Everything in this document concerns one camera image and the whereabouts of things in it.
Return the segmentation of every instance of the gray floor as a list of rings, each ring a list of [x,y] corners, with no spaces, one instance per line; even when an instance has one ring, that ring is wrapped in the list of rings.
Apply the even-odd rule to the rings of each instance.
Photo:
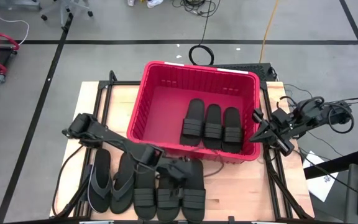
[[[41,1],[43,6],[51,1]],[[346,0],[358,26],[358,0]],[[262,39],[274,1],[223,1],[210,18],[206,39]],[[174,8],[170,0],[154,9],[137,3],[130,8],[125,0],[91,1],[94,17],[76,11],[68,40],[200,39],[204,18]],[[59,40],[57,12],[47,22],[38,12],[0,9],[5,19],[30,23],[29,40]],[[22,39],[22,24],[0,21],[0,32]],[[270,28],[272,40],[356,40],[339,1],[281,0]],[[211,44],[215,64],[254,63],[260,45]],[[83,81],[105,80],[114,70],[119,80],[140,80],[144,65],[151,60],[190,63],[191,45],[75,45],[63,48],[52,84],[17,183],[5,222],[47,218],[58,170],[67,140],[60,131],[69,125]],[[24,137],[29,128],[56,45],[23,45],[9,68],[7,82],[0,85],[0,204],[12,175]],[[208,55],[195,51],[198,63],[208,63]],[[285,83],[309,90],[326,100],[358,96],[358,45],[267,45],[265,62],[271,62]],[[308,97],[292,87],[296,100]],[[354,130],[345,135],[329,127],[313,131],[341,154],[358,150],[358,105],[352,107]],[[325,143],[307,134],[300,140],[307,151],[328,158],[337,155]],[[341,173],[346,179],[347,173]],[[325,203],[312,198],[317,216],[341,219],[344,202],[338,183]]]

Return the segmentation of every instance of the red plastic basket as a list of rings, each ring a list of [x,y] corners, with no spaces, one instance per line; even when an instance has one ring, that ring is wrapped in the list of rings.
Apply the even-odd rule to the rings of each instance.
[[[218,104],[222,111],[233,106],[241,115],[244,144],[239,154],[179,144],[183,118],[190,100],[204,101],[205,108]],[[241,163],[258,158],[260,145],[248,139],[256,132],[252,120],[259,107],[259,78],[251,72],[150,62],[146,65],[127,137],[134,142],[162,147],[170,154],[199,159]]]

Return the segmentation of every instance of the white paper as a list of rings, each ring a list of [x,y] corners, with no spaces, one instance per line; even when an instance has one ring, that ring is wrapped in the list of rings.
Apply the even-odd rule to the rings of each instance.
[[[306,158],[316,165],[324,162],[322,158],[316,156],[312,151],[309,152]],[[312,164],[309,161],[305,160],[303,162],[303,168],[307,168],[310,166],[312,166]],[[331,175],[336,178],[338,173],[336,172]],[[325,200],[327,199],[328,193],[331,190],[331,187],[333,187],[334,182],[335,179],[328,175],[307,180],[310,193],[312,193],[322,202],[325,202]]]

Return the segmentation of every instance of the wooden tabletop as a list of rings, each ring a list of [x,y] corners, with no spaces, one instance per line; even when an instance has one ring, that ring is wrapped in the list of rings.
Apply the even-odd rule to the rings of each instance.
[[[281,96],[285,95],[282,82],[268,82],[268,93],[270,97],[272,110],[276,110],[276,103]],[[93,113],[94,100],[98,82],[83,82],[80,95],[75,110],[75,117],[78,113]],[[109,129],[126,136],[127,127],[131,118],[135,99],[139,86],[120,85],[113,86],[111,103],[109,105],[109,114],[107,126]],[[104,97],[106,91],[103,91],[101,99],[101,108],[103,110]],[[260,92],[261,105],[264,105],[263,94]],[[288,112],[286,100],[280,102],[280,107]],[[295,150],[298,145],[295,140],[292,141]],[[63,161],[78,149],[80,145],[78,140],[70,139],[67,142],[65,156]],[[111,175],[117,172],[119,158],[122,151],[104,144],[103,147],[111,153]],[[228,216],[234,216],[236,221],[269,221],[274,220],[272,200],[270,198],[269,182],[267,171],[262,157],[262,150],[257,160],[252,162],[243,162],[242,164],[225,164],[223,170],[204,180],[206,189],[206,211],[205,221],[227,220]],[[59,190],[55,201],[57,212],[61,211],[67,202],[71,199],[78,188],[81,169],[85,156],[85,148],[74,156],[66,165],[62,172]],[[283,158],[283,166],[287,186],[296,201],[305,209],[306,213],[314,216],[311,200],[306,184],[305,174],[299,154],[291,153]],[[220,167],[219,162],[203,161],[204,173],[209,174]],[[282,194],[277,187],[278,201],[280,204],[281,216],[285,216]],[[131,207],[120,215],[111,213],[110,209],[105,213],[92,212],[93,220],[137,220],[134,208]],[[185,220],[180,213],[178,220]]]

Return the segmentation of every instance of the sandal strap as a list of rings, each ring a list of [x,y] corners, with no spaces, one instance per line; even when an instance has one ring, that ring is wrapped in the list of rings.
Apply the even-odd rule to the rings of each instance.
[[[242,142],[242,129],[241,128],[232,128],[226,127],[224,129],[224,139],[225,142]]]
[[[203,122],[197,119],[183,119],[182,134],[201,137]]]
[[[222,125],[221,124],[206,123],[205,124],[204,137],[222,139]]]
[[[205,209],[205,190],[185,189],[182,206],[185,208]]]
[[[119,173],[116,173],[114,175],[114,177],[112,178],[113,180],[117,180],[119,178]],[[135,182],[135,178],[133,175],[131,175],[131,177],[127,180],[127,182],[125,182],[125,184],[119,189],[119,190],[116,190],[114,188],[114,186],[111,188],[111,193],[112,193],[112,196],[117,200],[119,201],[119,199],[124,196],[124,194],[132,187],[132,185],[134,184]]]
[[[157,206],[158,208],[177,208],[179,199],[173,189],[157,189]]]
[[[134,205],[138,207],[149,207],[155,205],[155,189],[135,189]]]
[[[96,178],[96,167],[93,167],[93,173],[91,175],[91,186],[93,190],[102,198],[105,198],[108,193],[110,193],[111,189],[111,178],[109,176],[109,180],[104,188],[100,187],[98,180]]]

